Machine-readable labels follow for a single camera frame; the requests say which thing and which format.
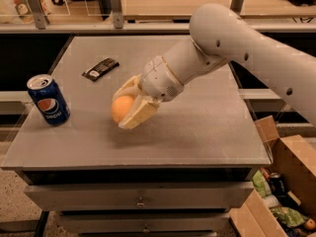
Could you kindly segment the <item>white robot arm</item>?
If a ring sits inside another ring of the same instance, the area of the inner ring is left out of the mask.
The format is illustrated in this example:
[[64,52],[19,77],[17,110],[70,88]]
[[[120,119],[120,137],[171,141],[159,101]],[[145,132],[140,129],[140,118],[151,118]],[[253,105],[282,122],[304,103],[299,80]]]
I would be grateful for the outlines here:
[[235,61],[281,97],[309,123],[316,124],[316,61],[305,52],[263,36],[219,4],[197,8],[190,38],[149,61],[114,94],[135,98],[118,122],[133,129],[156,114],[193,79]]

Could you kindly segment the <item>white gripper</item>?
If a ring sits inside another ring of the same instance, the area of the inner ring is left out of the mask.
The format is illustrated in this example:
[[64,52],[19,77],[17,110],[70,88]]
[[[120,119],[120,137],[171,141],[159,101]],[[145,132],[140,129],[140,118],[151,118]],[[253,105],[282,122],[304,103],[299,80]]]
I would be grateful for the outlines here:
[[[148,96],[138,96],[142,94],[141,89]],[[183,90],[184,85],[174,75],[165,59],[160,55],[154,57],[144,66],[141,79],[139,75],[130,77],[114,93],[112,101],[122,96],[136,97],[130,111],[118,126],[123,129],[139,126],[158,112],[159,101],[170,102]]]

